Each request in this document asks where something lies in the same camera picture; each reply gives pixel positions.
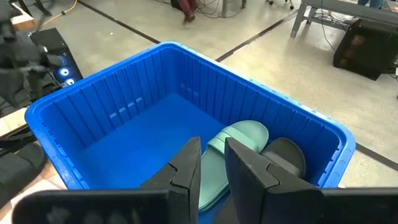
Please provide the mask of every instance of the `red pants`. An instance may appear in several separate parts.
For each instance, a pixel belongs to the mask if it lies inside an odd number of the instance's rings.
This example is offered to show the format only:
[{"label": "red pants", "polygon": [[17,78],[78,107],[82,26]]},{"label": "red pants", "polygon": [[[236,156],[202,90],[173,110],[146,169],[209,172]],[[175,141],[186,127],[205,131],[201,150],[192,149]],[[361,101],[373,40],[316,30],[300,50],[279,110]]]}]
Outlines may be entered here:
[{"label": "red pants", "polygon": [[197,0],[178,0],[180,7],[186,16],[192,15],[197,9]]}]

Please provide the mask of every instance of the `wooden board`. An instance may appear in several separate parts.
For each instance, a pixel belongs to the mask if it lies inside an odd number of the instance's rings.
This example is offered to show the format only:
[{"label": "wooden board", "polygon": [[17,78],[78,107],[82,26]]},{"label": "wooden board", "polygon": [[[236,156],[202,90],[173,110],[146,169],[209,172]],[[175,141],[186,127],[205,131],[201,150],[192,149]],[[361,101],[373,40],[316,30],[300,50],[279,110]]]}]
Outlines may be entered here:
[{"label": "wooden board", "polygon": [[17,4],[12,3],[12,5],[22,13],[21,16],[11,18],[12,25],[16,30],[28,30],[37,26],[37,21],[32,16],[23,11]]},{"label": "wooden board", "polygon": [[0,136],[7,134],[26,124],[25,121],[26,108],[19,109],[7,116],[0,118]]}]

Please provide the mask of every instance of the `wire bundle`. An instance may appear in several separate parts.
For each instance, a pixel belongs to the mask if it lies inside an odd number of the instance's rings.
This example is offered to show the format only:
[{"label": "wire bundle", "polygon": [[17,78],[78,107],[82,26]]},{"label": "wire bundle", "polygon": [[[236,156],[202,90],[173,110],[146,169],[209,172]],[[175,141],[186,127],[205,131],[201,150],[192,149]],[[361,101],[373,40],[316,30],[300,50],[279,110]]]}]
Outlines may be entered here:
[{"label": "wire bundle", "polygon": [[336,20],[330,11],[328,11],[327,13],[323,12],[323,0],[321,0],[321,8],[320,8],[320,12],[318,12],[318,14],[320,14],[323,36],[325,37],[325,40],[328,42],[329,46],[333,49],[333,51],[336,51],[336,49],[331,45],[331,43],[329,42],[329,40],[326,37],[325,27],[323,26],[323,19],[325,18],[325,15],[326,15],[326,17],[330,18],[331,21],[339,22],[339,24],[342,26],[343,30],[344,30],[344,25],[343,25],[344,21],[342,21],[341,19]]},{"label": "wire bundle", "polygon": [[[165,1],[165,0],[155,0],[155,1],[157,1],[157,2],[159,2],[159,3],[162,3],[162,4],[171,5],[171,2],[167,2],[167,1]],[[205,15],[207,18],[210,18],[210,19],[218,19],[218,18],[221,18],[221,13],[220,13],[220,12],[217,14],[217,16],[212,16],[212,15],[216,14],[217,9],[218,9],[218,6],[220,5],[220,0],[212,0],[211,2],[208,2],[208,3],[206,3],[206,0],[204,0],[204,2],[201,2],[200,0],[198,0],[198,2],[199,2],[199,4],[201,5],[200,7],[198,7],[198,12],[199,12],[200,14],[203,14],[203,15]],[[215,8],[215,10],[214,10],[213,12],[205,12],[205,11],[203,11],[203,9],[204,9],[206,6],[209,6],[210,4],[213,4],[214,2],[217,2],[217,5],[216,5],[216,8]],[[234,15],[232,15],[232,16],[226,16],[225,18],[231,18],[231,17],[237,16],[241,11],[242,11],[242,8],[241,8],[241,9],[239,10],[239,12],[237,12],[236,14],[234,14]]]},{"label": "wire bundle", "polygon": [[331,23],[339,24],[341,26],[341,28],[343,28],[343,30],[346,32],[346,30],[345,30],[346,24],[344,22],[344,19],[341,19],[341,18],[333,15],[331,13],[331,11],[327,11],[327,12],[324,12],[322,10],[320,10],[320,12],[317,11],[316,13],[314,13],[314,15],[312,15],[312,18],[323,19],[323,20],[331,22]]},{"label": "wire bundle", "polygon": [[75,3],[73,4],[73,6],[72,6],[71,8],[69,8],[69,9],[67,9],[67,10],[65,10],[65,11],[61,11],[60,14],[58,14],[58,15],[56,15],[56,16],[53,16],[53,17],[50,18],[49,20],[43,22],[40,26],[45,26],[46,24],[48,24],[49,22],[53,21],[54,19],[56,19],[56,18],[58,18],[58,17],[60,17],[60,16],[63,16],[63,15],[66,15],[66,14],[67,14],[68,12],[70,12],[73,8],[75,8],[76,5],[77,5],[77,0],[75,0]]}]

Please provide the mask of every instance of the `cable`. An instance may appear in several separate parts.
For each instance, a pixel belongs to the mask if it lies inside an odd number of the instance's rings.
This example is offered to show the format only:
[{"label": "cable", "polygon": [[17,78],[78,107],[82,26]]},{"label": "cable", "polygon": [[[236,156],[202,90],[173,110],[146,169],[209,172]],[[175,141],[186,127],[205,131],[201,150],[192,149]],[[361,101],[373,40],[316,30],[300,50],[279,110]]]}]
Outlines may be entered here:
[{"label": "cable", "polygon": [[397,78],[397,76],[395,76],[395,75],[392,75],[392,74],[388,74],[389,76],[391,76],[391,78],[393,78],[393,79],[395,79],[395,80],[397,80],[397,82],[398,82],[398,78]]},{"label": "cable", "polygon": [[56,15],[56,16],[53,16],[51,19],[45,21],[41,26],[45,26],[46,24],[48,24],[49,22],[53,21],[54,19],[56,19],[56,18],[58,18],[58,17],[60,17],[60,16],[63,16],[63,15],[66,15],[66,14],[67,14],[68,12],[70,12],[76,5],[77,5],[77,0],[75,0],[75,3],[73,4],[73,6],[72,6],[71,8],[67,9],[66,11],[61,11],[60,14],[58,14],[58,15]]},{"label": "cable", "polygon": [[[171,2],[166,2],[166,1],[164,1],[164,0],[155,0],[155,1],[157,1],[157,2],[159,2],[159,3],[162,3],[162,4],[171,5]],[[197,8],[197,13],[203,14],[204,16],[206,16],[207,18],[210,18],[210,19],[231,18],[231,17],[237,16],[237,15],[238,15],[239,13],[241,13],[241,11],[242,11],[242,8],[241,8],[241,9],[239,10],[239,12],[233,14],[232,16],[226,16],[226,17],[221,17],[221,13],[220,13],[220,12],[217,14],[217,16],[211,16],[211,15],[214,15],[214,14],[217,12],[218,6],[220,5],[220,0],[212,0],[212,1],[209,2],[209,3],[206,3],[206,0],[204,0],[204,2],[201,2],[200,0],[198,0],[198,2],[201,4],[201,6]],[[217,2],[217,5],[216,5],[216,8],[215,8],[215,10],[214,10],[213,12],[204,12],[204,11],[202,10],[202,9],[204,9],[206,6],[209,6],[210,4],[213,4],[214,2]]]},{"label": "cable", "polygon": [[347,30],[345,29],[345,22],[343,19],[340,19],[339,17],[336,17],[334,15],[332,15],[331,11],[328,11],[328,13],[324,13],[323,11],[321,12],[316,12],[314,13],[314,15],[312,16],[312,18],[316,18],[316,19],[328,19],[331,23],[334,24],[339,24],[341,26],[341,28],[343,29],[344,32],[347,32]]},{"label": "cable", "polygon": [[[323,10],[323,0],[321,0],[321,11]],[[336,52],[336,49],[331,45],[328,38],[326,37],[325,27],[323,26],[323,17],[321,17],[321,25],[323,30],[323,36],[325,37],[326,42],[328,42],[329,46]]]},{"label": "cable", "polygon": [[166,4],[166,5],[171,5],[172,4],[171,2],[167,2],[167,1],[164,1],[164,0],[155,0],[155,1],[163,3],[163,4]]}]

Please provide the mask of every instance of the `person's leg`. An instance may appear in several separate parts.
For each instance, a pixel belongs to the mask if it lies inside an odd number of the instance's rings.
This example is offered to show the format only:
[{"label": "person's leg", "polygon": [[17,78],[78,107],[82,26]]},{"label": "person's leg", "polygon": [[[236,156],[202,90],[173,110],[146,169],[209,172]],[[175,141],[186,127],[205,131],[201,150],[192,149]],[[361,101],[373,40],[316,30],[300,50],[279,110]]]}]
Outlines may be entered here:
[{"label": "person's leg", "polygon": [[192,22],[195,19],[195,15],[192,12],[189,1],[188,0],[178,0],[178,2],[180,3],[181,10],[185,14],[184,23]]},{"label": "person's leg", "polygon": [[195,12],[198,7],[197,0],[188,0],[188,1],[189,5],[191,6],[191,10]]},{"label": "person's leg", "polygon": [[369,0],[358,0],[358,4],[361,6],[366,5],[366,3],[368,3]]},{"label": "person's leg", "polygon": [[185,15],[191,13],[191,7],[188,0],[178,0],[178,3],[180,3],[181,10],[184,12]]},{"label": "person's leg", "polygon": [[371,0],[371,4],[369,7],[380,9],[381,5],[383,4],[383,0]]}]

